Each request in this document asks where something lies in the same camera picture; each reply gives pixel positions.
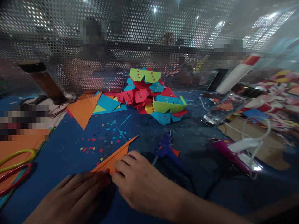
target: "colorful paper pile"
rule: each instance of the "colorful paper pile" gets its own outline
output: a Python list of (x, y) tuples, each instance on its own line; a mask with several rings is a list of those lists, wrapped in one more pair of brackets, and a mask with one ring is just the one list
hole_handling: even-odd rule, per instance
[(150, 114), (163, 125), (180, 121), (187, 114), (185, 100), (165, 87), (160, 72), (131, 68), (127, 83), (124, 92), (115, 96), (118, 102), (133, 106), (140, 114)]

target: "metal mesh screen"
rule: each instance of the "metal mesh screen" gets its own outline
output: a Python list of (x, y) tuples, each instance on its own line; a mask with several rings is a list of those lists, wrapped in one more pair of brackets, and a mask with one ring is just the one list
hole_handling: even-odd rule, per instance
[[(16, 62), (43, 61), (67, 93), (120, 91), (130, 68), (152, 68), (174, 89), (206, 88), (216, 68), (214, 40), (247, 41), (247, 54), (298, 65), (298, 3), (282, 0), (10, 0), (0, 12), (2, 91), (40, 91)], [(82, 24), (92, 52), (82, 49)]]

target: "blue glue gun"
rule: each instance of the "blue glue gun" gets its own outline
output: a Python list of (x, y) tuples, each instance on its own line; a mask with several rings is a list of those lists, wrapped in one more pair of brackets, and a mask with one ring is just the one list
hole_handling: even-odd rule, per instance
[(157, 146), (156, 149), (156, 157), (155, 160), (153, 161), (153, 166), (155, 166), (156, 161), (158, 159), (158, 157), (161, 158), (165, 158), (168, 157), (170, 158), (176, 165), (179, 166), (179, 168), (187, 175), (191, 175), (191, 173), (189, 172), (188, 168), (179, 160), (178, 157), (176, 157), (176, 155), (173, 153), (171, 147), (170, 147), (170, 141), (171, 141), (171, 131), (166, 133), (159, 145)]

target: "scissor handle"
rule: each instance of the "scissor handle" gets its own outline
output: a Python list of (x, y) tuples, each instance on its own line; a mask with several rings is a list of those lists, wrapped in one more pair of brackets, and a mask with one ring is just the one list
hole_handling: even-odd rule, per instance
[(20, 165), (17, 168), (14, 168), (13, 170), (9, 171), (8, 173), (4, 174), (2, 177), (0, 177), (0, 182), (2, 182), (3, 180), (7, 179), (8, 177), (12, 176), (13, 174), (19, 172), (20, 170), (22, 170), (25, 166), (27, 166), (27, 170), (25, 171), (25, 173), (20, 177), (20, 179), (18, 179), (16, 182), (14, 182), (12, 185), (10, 185), (8, 188), (2, 190), (0, 192), (0, 197), (2, 197), (3, 195), (6, 195), (8, 192), (10, 192), (12, 189), (14, 189), (17, 185), (19, 185), (31, 172), (32, 168), (33, 168), (33, 163), (25, 163)]
[(18, 167), (18, 166), (20, 166), (20, 165), (22, 165), (22, 164), (24, 164), (24, 163), (27, 163), (27, 162), (29, 162), (30, 160), (32, 160), (32, 159), (35, 157), (35, 155), (36, 155), (36, 151), (33, 150), (33, 149), (24, 149), (24, 150), (15, 152), (15, 153), (11, 154), (10, 156), (6, 157), (5, 159), (1, 160), (1, 161), (0, 161), (0, 166), (1, 166), (2, 164), (4, 164), (6, 161), (10, 160), (11, 158), (13, 158), (13, 157), (15, 157), (15, 156), (17, 156), (17, 155), (19, 155), (19, 154), (22, 154), (22, 153), (24, 153), (24, 152), (31, 152), (31, 156), (30, 156), (28, 159), (25, 159), (23, 162), (20, 162), (20, 163), (18, 163), (18, 164), (16, 164), (16, 165), (8, 166), (8, 167), (5, 167), (5, 168), (3, 168), (3, 169), (0, 169), (0, 173), (3, 173), (3, 172), (5, 172), (5, 171), (11, 170), (11, 169), (14, 169), (14, 168), (16, 168), (16, 167)]

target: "orange paper triangle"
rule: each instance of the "orange paper triangle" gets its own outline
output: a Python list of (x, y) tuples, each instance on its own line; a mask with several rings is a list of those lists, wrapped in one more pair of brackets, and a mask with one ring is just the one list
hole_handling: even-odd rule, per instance
[(90, 97), (90, 94), (84, 93), (77, 99), (76, 102), (67, 105), (68, 110), (71, 112), (76, 121), (80, 124), (83, 130), (85, 130), (101, 94), (102, 92)]
[(94, 168), (91, 173), (97, 173), (100, 172), (106, 168), (109, 168), (109, 174), (112, 175), (116, 169), (114, 168), (114, 164), (117, 160), (121, 160), (123, 155), (128, 154), (129, 144), (137, 138), (134, 137), (127, 143), (125, 143), (122, 147), (120, 147), (118, 150), (116, 150), (111, 156), (109, 156), (107, 159), (105, 159), (102, 163), (100, 163), (96, 168)]

